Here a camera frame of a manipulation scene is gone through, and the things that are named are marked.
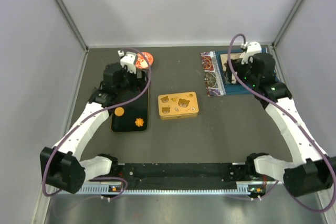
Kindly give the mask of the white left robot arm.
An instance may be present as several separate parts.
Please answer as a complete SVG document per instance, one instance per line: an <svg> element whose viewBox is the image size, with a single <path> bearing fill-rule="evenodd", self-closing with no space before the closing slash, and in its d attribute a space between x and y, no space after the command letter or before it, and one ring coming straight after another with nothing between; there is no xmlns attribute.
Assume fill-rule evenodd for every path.
<svg viewBox="0 0 336 224"><path fill-rule="evenodd" d="M89 180L117 178L117 158L100 153L82 160L82 154L98 128L115 114L117 108L133 105L147 95L152 74L152 69L129 70L121 63L105 67L102 81L91 94L78 120L53 147L44 147L40 152L45 196L52 196L47 191L48 185L55 187L58 193L75 194Z"/></svg>

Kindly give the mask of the silver tin lid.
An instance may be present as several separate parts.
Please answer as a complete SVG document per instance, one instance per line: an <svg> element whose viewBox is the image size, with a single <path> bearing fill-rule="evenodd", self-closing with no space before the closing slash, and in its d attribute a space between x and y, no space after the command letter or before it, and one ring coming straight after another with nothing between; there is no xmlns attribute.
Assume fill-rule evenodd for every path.
<svg viewBox="0 0 336 224"><path fill-rule="evenodd" d="M159 116L163 114L199 113L195 92L162 94L157 98Z"/></svg>

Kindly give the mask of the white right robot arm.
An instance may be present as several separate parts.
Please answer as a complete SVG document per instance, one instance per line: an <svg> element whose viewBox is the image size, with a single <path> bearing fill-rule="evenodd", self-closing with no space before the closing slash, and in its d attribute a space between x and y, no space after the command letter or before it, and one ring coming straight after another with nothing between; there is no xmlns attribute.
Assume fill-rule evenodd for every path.
<svg viewBox="0 0 336 224"><path fill-rule="evenodd" d="M330 189L335 183L335 158L313 139L300 117L288 87L278 80L275 60L267 53L228 58L226 77L251 92L274 121L288 146L292 160L253 153L245 174L252 180L266 175L282 182L294 197Z"/></svg>

